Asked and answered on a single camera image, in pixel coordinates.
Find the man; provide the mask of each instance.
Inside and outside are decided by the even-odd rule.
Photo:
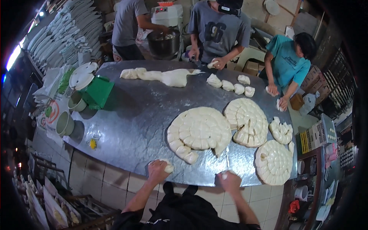
[[[302,84],[309,72],[311,62],[317,54],[317,45],[307,33],[295,35],[295,41],[282,35],[276,35],[266,46],[265,68],[260,78],[268,79],[268,90],[272,95],[280,94],[276,84],[285,88],[293,80],[283,97],[280,107],[285,111],[290,96]]]
[[[243,0],[196,3],[188,27],[192,42],[189,57],[194,56],[205,64],[218,61],[214,67],[222,70],[228,61],[248,47],[251,21],[240,12],[242,5]]]
[[[182,196],[177,196],[174,194],[171,182],[163,185],[165,197],[155,211],[150,210],[152,217],[149,222],[140,223],[144,207],[153,188],[169,176],[164,171],[166,166],[166,162],[159,160],[155,160],[148,166],[148,180],[121,214],[115,218],[113,230],[260,229],[257,217],[241,196],[239,189],[241,178],[230,172],[226,172],[226,180],[222,179],[221,173],[218,174],[218,179],[224,190],[234,200],[239,214],[239,224],[219,218],[216,210],[208,201],[194,195],[198,190],[197,186],[190,185]]]
[[[115,16],[112,44],[123,60],[144,60],[135,44],[138,26],[143,30],[152,29],[167,33],[169,28],[152,24],[144,0],[122,0]]]

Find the metal table top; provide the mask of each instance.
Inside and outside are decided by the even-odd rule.
[[[145,176],[148,175],[147,165],[150,161],[168,159],[175,170],[167,181],[175,183],[215,186],[215,174],[231,169],[242,178],[242,187],[262,184],[255,172],[256,148],[247,148],[232,141],[218,159],[211,150],[198,151],[197,162],[189,165],[171,151],[166,140],[167,128],[180,113],[200,106],[223,112],[230,101],[244,95],[208,85],[206,80],[209,73],[188,76],[185,88],[167,87],[158,81],[119,78],[122,70],[137,67],[145,67],[148,71],[169,71],[196,66],[186,62],[148,60],[104,63],[97,74],[115,82],[106,106],[104,110],[86,108],[80,113],[73,112],[75,128],[70,136],[64,136],[65,142],[98,160]],[[217,72],[221,80],[226,79],[233,84],[237,83],[239,74],[227,69]],[[277,110],[277,97],[265,91],[266,82],[253,76],[250,76],[250,80],[251,86],[256,88],[252,100],[263,109],[268,122],[278,116],[281,122],[291,124],[290,114]],[[96,150],[89,147],[91,138],[98,139]],[[272,134],[268,132],[267,140],[272,139]],[[296,176],[295,147],[290,178]]]

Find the metal bowl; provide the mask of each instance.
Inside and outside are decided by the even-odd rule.
[[[180,32],[176,29],[170,31],[171,35],[175,37],[171,39],[162,39],[161,31],[152,31],[147,35],[149,49],[152,55],[160,60],[170,60],[180,47]]]

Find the green machine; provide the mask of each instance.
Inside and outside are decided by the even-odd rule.
[[[69,86],[77,90],[90,109],[103,109],[114,86],[113,82],[100,75],[93,75],[98,64],[88,62],[79,66],[69,79]]]

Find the shoe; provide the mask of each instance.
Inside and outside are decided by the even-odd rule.
[[[196,194],[196,192],[198,191],[198,186],[196,185],[189,185],[187,187],[187,189],[185,189],[185,191],[183,192],[183,195],[192,195],[194,196]]]
[[[165,182],[162,188],[165,194],[174,194],[174,186],[171,182]]]

